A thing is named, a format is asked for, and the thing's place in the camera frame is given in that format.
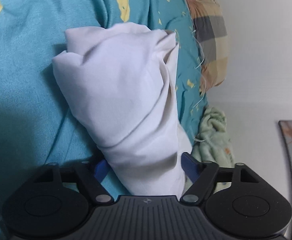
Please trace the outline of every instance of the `brown pillow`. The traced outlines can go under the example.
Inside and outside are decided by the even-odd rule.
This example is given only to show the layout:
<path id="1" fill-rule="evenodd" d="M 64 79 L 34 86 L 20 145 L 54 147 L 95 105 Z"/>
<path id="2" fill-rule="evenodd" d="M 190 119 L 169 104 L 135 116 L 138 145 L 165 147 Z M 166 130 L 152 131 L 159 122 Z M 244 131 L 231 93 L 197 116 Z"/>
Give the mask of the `brown pillow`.
<path id="1" fill-rule="evenodd" d="M 196 39 L 205 56 L 201 65 L 205 79 L 201 78 L 200 86 L 201 90 L 206 92 L 226 78 L 229 54 L 227 31 L 221 8 L 214 0 L 186 1 L 194 22 Z"/>

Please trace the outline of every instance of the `light green towel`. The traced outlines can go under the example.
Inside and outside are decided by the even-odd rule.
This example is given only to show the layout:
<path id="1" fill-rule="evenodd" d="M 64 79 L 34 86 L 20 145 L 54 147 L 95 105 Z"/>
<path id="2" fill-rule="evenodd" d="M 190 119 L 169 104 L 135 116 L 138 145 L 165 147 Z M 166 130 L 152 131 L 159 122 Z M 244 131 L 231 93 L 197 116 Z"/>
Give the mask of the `light green towel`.
<path id="1" fill-rule="evenodd" d="M 206 108 L 191 155 L 200 162 L 212 161 L 220 167 L 234 167 L 233 147 L 226 131 L 224 112 L 215 107 Z M 187 178 L 184 192 L 191 185 L 192 182 Z M 215 192 L 229 186 L 230 183 L 218 183 Z"/>

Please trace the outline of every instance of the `bed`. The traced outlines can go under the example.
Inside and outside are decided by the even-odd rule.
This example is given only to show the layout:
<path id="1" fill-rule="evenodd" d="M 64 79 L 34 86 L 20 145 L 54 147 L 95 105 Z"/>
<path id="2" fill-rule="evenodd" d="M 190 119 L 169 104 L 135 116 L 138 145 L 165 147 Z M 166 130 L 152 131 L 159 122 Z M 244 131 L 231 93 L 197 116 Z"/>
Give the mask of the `bed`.
<path id="1" fill-rule="evenodd" d="M 176 32 L 178 118 L 193 142 L 207 100 L 185 0 L 0 0 L 0 213 L 36 167 L 100 154 L 72 116 L 51 59 L 66 48 L 66 29 L 127 21 Z M 111 171 L 102 184 L 115 198 L 128 194 Z"/>

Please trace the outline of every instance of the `white wall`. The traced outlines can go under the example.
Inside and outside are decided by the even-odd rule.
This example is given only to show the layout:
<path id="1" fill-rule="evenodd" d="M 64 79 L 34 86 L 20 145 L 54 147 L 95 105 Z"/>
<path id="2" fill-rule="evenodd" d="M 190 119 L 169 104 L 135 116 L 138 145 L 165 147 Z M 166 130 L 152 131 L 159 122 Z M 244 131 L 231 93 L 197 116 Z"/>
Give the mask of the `white wall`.
<path id="1" fill-rule="evenodd" d="M 225 111 L 237 162 L 292 201 L 280 119 L 292 119 L 292 0 L 216 0 L 229 34 L 227 79 L 208 100 Z"/>

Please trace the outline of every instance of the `folded white fabric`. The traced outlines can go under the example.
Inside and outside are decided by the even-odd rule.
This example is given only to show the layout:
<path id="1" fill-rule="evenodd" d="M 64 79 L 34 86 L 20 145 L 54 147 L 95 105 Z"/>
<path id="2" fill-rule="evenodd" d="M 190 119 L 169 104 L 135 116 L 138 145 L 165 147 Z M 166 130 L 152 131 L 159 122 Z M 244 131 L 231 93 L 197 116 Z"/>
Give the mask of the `folded white fabric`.
<path id="1" fill-rule="evenodd" d="M 177 119 L 175 33 L 123 23 L 68 29 L 66 39 L 53 70 L 72 114 L 133 195 L 179 198 L 191 144 Z"/>

